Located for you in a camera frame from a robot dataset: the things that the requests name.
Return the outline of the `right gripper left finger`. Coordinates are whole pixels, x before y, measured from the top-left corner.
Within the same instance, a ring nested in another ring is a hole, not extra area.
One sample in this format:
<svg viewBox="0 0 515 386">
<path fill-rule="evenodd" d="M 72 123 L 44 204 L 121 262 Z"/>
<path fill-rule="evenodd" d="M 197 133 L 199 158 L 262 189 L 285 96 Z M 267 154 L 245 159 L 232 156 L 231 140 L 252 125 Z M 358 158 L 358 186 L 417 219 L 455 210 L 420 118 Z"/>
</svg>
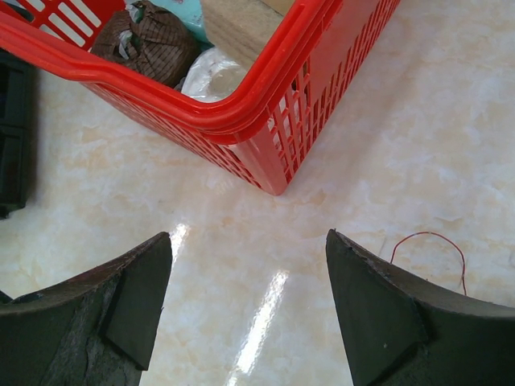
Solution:
<svg viewBox="0 0 515 386">
<path fill-rule="evenodd" d="M 3 385 L 138 385 L 172 268 L 166 232 L 56 285 L 1 295 Z"/>
</svg>

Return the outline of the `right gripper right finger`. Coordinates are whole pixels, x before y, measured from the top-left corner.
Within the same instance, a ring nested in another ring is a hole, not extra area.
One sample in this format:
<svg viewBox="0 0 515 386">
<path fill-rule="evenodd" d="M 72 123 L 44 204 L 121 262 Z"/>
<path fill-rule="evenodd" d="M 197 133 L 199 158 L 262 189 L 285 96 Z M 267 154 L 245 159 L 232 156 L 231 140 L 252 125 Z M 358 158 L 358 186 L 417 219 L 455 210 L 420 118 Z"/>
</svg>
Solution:
<svg viewBox="0 0 515 386">
<path fill-rule="evenodd" d="M 392 265 L 332 229 L 326 256 L 355 385 L 512 385 L 514 310 Z"/>
</svg>

